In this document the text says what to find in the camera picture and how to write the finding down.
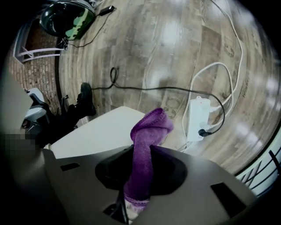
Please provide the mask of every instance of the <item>microfiber cloth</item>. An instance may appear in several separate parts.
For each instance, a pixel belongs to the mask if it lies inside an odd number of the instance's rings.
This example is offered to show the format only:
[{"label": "microfiber cloth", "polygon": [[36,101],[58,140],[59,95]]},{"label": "microfiber cloth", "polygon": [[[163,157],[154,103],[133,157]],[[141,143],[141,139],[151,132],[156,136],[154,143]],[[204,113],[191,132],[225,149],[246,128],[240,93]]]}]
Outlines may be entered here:
[{"label": "microfiber cloth", "polygon": [[132,173],[124,185],[125,200],[135,211],[142,211],[149,202],[153,178],[151,145],[158,145],[173,130],[173,123],[162,108],[147,113],[131,130],[134,143]]}]

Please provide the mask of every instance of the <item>wooden floor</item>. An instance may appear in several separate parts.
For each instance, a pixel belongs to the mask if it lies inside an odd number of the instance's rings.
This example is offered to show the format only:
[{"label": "wooden floor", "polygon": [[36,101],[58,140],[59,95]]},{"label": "wooden floor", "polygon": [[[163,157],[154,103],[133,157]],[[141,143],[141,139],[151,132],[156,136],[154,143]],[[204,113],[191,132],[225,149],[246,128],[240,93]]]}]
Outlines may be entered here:
[{"label": "wooden floor", "polygon": [[[280,70],[274,50],[252,15],[238,3],[228,1],[228,7],[225,0],[216,2],[231,15],[242,42],[240,79],[233,110],[222,129],[193,142],[188,152],[235,174],[258,156],[280,121]],[[70,103],[76,101],[82,82],[108,86],[113,66],[120,68],[118,84],[122,86],[189,88],[196,72],[220,61],[228,66],[235,85],[241,50],[229,20],[210,0],[106,0],[101,8],[110,5],[117,10],[95,41],[84,48],[70,46],[60,57],[61,91],[69,95]],[[74,43],[91,41],[105,18],[98,17],[82,40]],[[205,71],[193,89],[212,92],[223,101],[230,93],[226,70],[213,67]],[[210,99],[212,105],[218,105]],[[122,105],[144,113],[164,108],[175,130],[163,146],[172,149],[185,143],[181,118],[186,101],[187,94],[180,91],[114,87],[94,92],[98,115]],[[219,113],[214,112],[209,124],[218,120]]]}]

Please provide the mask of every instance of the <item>black pants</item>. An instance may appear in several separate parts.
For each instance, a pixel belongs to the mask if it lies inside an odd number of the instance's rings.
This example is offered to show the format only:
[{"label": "black pants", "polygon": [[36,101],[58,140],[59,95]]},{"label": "black pants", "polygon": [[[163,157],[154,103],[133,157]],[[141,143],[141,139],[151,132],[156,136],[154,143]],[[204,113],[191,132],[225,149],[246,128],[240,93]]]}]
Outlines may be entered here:
[{"label": "black pants", "polygon": [[50,123],[37,135],[36,143],[43,148],[47,144],[53,144],[74,130],[74,126],[81,119],[81,113],[70,105],[68,111],[60,116],[50,116]]}]

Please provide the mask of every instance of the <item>black boot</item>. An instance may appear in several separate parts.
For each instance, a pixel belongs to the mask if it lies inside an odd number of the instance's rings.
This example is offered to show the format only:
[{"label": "black boot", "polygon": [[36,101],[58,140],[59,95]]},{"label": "black boot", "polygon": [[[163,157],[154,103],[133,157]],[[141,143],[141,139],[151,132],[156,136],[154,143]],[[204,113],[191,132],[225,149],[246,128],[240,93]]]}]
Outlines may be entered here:
[{"label": "black boot", "polygon": [[92,88],[88,83],[82,83],[80,94],[77,98],[76,108],[79,110],[80,118],[85,116],[94,116],[96,109],[93,105]]}]

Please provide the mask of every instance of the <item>person's leg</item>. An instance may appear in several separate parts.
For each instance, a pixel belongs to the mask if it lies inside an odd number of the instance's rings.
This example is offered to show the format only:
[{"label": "person's leg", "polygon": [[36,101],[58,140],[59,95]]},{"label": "person's leg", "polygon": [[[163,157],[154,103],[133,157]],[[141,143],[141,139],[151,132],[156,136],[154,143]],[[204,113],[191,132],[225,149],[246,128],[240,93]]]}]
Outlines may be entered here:
[{"label": "person's leg", "polygon": [[77,122],[85,116],[94,116],[96,110],[93,105],[92,90],[88,83],[81,85],[77,104],[70,105],[68,111],[53,119],[50,124],[37,136],[40,147],[53,144],[74,130]]}]

